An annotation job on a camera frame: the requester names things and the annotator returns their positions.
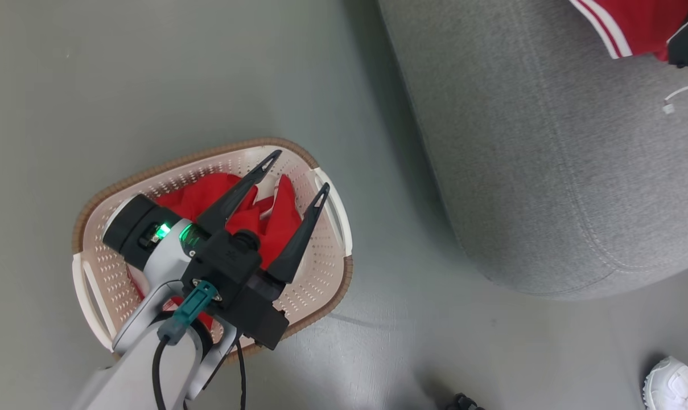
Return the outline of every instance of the red cloth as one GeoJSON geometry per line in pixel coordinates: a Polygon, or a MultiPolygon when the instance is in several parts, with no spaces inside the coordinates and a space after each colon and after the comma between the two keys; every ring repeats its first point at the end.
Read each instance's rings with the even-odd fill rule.
{"type": "Polygon", "coordinates": [[[570,0],[612,58],[652,52],[667,60],[667,42],[688,17],[688,0],[570,0]]]}
{"type": "MultiPolygon", "coordinates": [[[[209,174],[194,184],[158,197],[156,202],[162,207],[173,210],[180,217],[196,222],[201,213],[205,212],[238,181],[240,177],[232,174],[209,174]]],[[[275,197],[271,196],[255,202],[257,194],[258,187],[253,187],[227,221],[225,229],[229,233],[236,233],[241,229],[254,232],[260,238],[258,253],[263,259],[261,268],[265,269],[281,254],[296,233],[296,229],[300,226],[300,215],[296,210],[294,186],[286,175],[281,176],[275,197]],[[273,209],[269,217],[263,218],[262,214],[271,208],[273,209]]],[[[142,298],[145,296],[140,290],[139,295],[142,298]]],[[[179,306],[182,300],[182,298],[172,298],[169,308],[171,309],[174,305],[179,306]]],[[[208,329],[212,328],[212,318],[205,313],[201,313],[198,319],[208,329]]]]}

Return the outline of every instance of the teal connector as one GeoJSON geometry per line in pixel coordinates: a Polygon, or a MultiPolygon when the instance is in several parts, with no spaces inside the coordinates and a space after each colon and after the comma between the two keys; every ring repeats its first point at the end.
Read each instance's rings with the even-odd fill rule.
{"type": "Polygon", "coordinates": [[[177,345],[182,340],[184,333],[187,332],[187,328],[205,310],[215,295],[217,295],[217,289],[211,283],[201,280],[195,290],[184,299],[182,306],[178,307],[172,317],[165,320],[159,327],[156,332],[159,340],[169,337],[167,344],[170,346],[177,345]]]}

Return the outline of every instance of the shoe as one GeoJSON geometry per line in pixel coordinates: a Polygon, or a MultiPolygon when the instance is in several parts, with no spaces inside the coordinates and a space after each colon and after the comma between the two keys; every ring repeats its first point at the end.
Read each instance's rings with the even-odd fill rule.
{"type": "Polygon", "coordinates": [[[663,359],[646,377],[642,398],[648,410],[688,410],[688,366],[663,359]]]}
{"type": "Polygon", "coordinates": [[[453,397],[452,403],[445,407],[445,410],[485,410],[482,407],[478,407],[478,404],[473,401],[470,397],[459,393],[453,397]]]}

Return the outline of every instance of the charging cable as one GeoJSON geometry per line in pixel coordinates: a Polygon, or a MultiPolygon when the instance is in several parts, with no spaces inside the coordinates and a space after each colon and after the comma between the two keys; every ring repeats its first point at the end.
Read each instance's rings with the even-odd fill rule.
{"type": "Polygon", "coordinates": [[[669,96],[665,97],[665,105],[663,106],[663,112],[665,114],[674,114],[675,112],[675,105],[670,102],[670,99],[672,99],[674,96],[683,93],[684,91],[688,91],[688,86],[680,88],[678,91],[675,91],[674,93],[670,94],[669,96]]]}

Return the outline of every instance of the plastic basket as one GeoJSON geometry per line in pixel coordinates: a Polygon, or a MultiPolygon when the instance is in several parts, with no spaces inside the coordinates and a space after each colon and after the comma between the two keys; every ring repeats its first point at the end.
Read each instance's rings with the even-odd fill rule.
{"type": "MultiPolygon", "coordinates": [[[[118,205],[139,192],[159,197],[207,174],[246,174],[276,149],[283,153],[258,185],[262,194],[272,194],[275,180],[287,174],[296,190],[296,206],[302,212],[324,182],[331,185],[325,212],[296,278],[274,302],[276,308],[286,311],[291,322],[284,338],[336,307],[353,273],[351,229],[341,198],[309,153],[280,138],[261,138],[201,151],[136,174],[102,190],[84,207],[73,231],[73,282],[86,321],[105,348],[112,351],[117,331],[141,303],[123,258],[101,241],[102,227],[118,205]]],[[[221,326],[214,324],[212,333],[218,342],[221,326]]],[[[250,339],[240,342],[246,353],[260,349],[250,339]]]]}

